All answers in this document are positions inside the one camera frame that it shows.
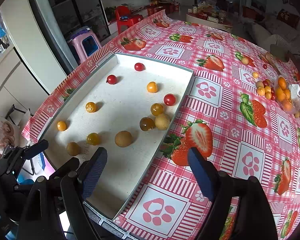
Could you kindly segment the large tan longan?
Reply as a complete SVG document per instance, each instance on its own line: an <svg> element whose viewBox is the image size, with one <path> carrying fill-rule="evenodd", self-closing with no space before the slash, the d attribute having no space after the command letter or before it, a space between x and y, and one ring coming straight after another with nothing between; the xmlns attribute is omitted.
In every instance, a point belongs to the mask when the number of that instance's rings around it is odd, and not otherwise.
<svg viewBox="0 0 300 240"><path fill-rule="evenodd" d="M127 147L133 142L133 137L129 131L120 131L115 135L115 144L119 147Z"/></svg>

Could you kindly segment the yellow cherry tomato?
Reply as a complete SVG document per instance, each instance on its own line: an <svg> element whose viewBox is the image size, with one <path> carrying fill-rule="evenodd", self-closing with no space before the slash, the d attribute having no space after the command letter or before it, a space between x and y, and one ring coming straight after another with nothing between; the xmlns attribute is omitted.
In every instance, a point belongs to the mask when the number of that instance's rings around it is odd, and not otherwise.
<svg viewBox="0 0 300 240"><path fill-rule="evenodd" d="M88 112L88 113L94 113L98 110L98 106L96 103L94 102L88 102L86 105L85 105L85 110Z"/></svg>

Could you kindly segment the small tan longan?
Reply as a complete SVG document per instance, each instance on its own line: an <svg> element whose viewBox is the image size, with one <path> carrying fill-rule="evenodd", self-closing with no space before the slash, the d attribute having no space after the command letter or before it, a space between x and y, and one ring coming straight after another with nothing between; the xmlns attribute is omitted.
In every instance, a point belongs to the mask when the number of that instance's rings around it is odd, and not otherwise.
<svg viewBox="0 0 300 240"><path fill-rule="evenodd" d="M154 122L157 129L164 131L170 126L171 119L167 114L161 113L155 117Z"/></svg>

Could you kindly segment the dark yellow-green cherry tomato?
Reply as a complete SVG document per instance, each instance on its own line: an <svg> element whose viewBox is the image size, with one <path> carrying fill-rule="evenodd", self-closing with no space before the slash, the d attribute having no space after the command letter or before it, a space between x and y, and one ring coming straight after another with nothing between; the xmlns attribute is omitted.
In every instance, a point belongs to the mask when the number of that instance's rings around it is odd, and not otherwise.
<svg viewBox="0 0 300 240"><path fill-rule="evenodd" d="M140 129L142 131L149 131L151 129L155 128L155 123L153 121L153 119L149 118L149 117L144 117L140 120Z"/></svg>

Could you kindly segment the amber cherry tomato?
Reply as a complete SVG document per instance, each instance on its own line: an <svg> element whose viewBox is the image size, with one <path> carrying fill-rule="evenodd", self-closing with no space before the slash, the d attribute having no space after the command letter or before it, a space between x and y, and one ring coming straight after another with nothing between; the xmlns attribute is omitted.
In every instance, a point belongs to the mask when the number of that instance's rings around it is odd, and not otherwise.
<svg viewBox="0 0 300 240"><path fill-rule="evenodd" d="M160 103L154 103L151 105L151 114L154 116L158 116L164 113L164 107Z"/></svg>

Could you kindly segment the red cherry tomato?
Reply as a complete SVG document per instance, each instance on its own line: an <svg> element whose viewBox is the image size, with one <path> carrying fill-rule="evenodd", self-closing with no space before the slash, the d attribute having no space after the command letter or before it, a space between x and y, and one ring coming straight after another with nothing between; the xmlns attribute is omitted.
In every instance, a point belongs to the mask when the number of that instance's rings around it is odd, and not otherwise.
<svg viewBox="0 0 300 240"><path fill-rule="evenodd" d="M107 77L106 83L110 84L110 85L115 85L117 84L117 77L115 75L109 75Z"/></svg>
<svg viewBox="0 0 300 240"><path fill-rule="evenodd" d="M167 106L173 106L176 102L176 98L173 94L166 94L164 96L164 104Z"/></svg>

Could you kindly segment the orange cherry tomato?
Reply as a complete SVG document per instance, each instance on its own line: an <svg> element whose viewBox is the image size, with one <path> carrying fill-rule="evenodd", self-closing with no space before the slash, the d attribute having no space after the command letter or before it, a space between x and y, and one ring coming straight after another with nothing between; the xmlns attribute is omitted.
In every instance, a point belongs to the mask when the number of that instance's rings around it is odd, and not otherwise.
<svg viewBox="0 0 300 240"><path fill-rule="evenodd" d="M147 84L147 92L149 93L156 93L158 91L158 86L157 86L157 83L154 82L154 81L151 81Z"/></svg>

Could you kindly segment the small orange tomato in tray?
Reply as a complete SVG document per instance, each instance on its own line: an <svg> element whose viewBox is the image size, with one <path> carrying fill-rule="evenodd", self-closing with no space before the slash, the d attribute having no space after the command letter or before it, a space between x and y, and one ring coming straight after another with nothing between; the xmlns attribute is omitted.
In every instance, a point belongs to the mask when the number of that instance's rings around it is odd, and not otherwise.
<svg viewBox="0 0 300 240"><path fill-rule="evenodd" d="M65 131L66 129L67 129L67 124L66 124L66 122L64 122L64 121L59 121L59 122L57 122L57 129L59 130L59 131Z"/></svg>

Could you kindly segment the pink strawberry checkered tablecloth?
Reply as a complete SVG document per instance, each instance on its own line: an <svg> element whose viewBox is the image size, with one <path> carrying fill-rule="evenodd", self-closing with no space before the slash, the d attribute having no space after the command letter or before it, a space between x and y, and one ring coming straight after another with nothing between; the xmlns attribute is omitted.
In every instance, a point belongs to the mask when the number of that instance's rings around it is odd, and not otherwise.
<svg viewBox="0 0 300 240"><path fill-rule="evenodd" d="M257 177L273 212L279 239L294 239L300 228L300 119L257 94L260 80L276 80L263 48L204 25L172 20L158 12L108 42L67 77L23 129L37 141L70 94L108 53L127 53L175 63L194 71L194 86L184 99L171 131L198 119L212 131L210 161L236 178ZM247 57L249 64L241 59ZM292 61L278 62L289 82L300 85ZM157 155L124 211L113 220L93 220L119 239L194 239L210 203L188 167Z"/></svg>

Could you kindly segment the red cherry tomato in tray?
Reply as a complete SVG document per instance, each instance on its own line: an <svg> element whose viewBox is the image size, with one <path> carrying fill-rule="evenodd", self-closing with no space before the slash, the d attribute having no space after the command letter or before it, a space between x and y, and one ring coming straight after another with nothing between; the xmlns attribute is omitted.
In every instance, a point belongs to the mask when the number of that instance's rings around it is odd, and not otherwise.
<svg viewBox="0 0 300 240"><path fill-rule="evenodd" d="M106 83L110 84L110 85L115 85L117 84L117 77L115 75L109 75L107 77Z"/></svg>

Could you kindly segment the tan longan beside bowl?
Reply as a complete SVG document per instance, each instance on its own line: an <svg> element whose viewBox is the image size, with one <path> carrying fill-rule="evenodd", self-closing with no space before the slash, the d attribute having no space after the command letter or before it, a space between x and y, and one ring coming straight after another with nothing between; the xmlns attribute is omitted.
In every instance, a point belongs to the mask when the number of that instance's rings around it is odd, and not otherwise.
<svg viewBox="0 0 300 240"><path fill-rule="evenodd" d="M295 116L296 118L300 118L300 112L297 111L297 112L294 114L294 116Z"/></svg>

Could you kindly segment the pink plastic stool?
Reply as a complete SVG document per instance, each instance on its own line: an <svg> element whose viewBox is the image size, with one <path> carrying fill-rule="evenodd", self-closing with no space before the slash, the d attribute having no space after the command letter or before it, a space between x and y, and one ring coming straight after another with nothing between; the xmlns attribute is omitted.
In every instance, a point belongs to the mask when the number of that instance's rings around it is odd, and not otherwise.
<svg viewBox="0 0 300 240"><path fill-rule="evenodd" d="M74 31L67 44L78 65L102 47L93 30L87 26Z"/></svg>

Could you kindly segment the clear glass fruit bowl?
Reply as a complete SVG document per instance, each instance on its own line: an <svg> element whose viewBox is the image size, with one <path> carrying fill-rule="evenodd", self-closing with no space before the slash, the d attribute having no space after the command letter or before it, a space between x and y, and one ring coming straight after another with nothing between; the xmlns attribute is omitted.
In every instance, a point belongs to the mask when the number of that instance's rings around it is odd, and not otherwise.
<svg viewBox="0 0 300 240"><path fill-rule="evenodd" d="M286 112L287 114L295 114L297 111L300 110L300 96L297 99L293 100L291 98L289 85L297 83L290 83L287 79L285 79L287 82L287 88L281 89L281 87L277 84L277 80L279 77L283 76L279 75L276 81L274 82L275 99L284 112Z"/></svg>

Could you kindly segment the tangerine on top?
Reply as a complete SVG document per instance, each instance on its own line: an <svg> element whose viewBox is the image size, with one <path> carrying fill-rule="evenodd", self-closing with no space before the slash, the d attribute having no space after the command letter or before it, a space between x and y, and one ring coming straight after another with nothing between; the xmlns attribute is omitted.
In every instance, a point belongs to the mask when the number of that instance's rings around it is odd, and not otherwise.
<svg viewBox="0 0 300 240"><path fill-rule="evenodd" d="M281 87L281 89L287 88L287 82L284 77L279 77L277 80L277 84Z"/></svg>

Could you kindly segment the crumpled white tissue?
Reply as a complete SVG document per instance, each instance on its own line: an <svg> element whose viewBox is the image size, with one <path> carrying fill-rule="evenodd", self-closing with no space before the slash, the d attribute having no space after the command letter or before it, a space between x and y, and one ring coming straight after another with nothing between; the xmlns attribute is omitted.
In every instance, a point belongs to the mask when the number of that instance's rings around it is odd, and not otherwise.
<svg viewBox="0 0 300 240"><path fill-rule="evenodd" d="M297 99L300 95L300 86L298 84L290 84L289 85L289 90L290 90L290 94L291 94L291 98Z"/></svg>

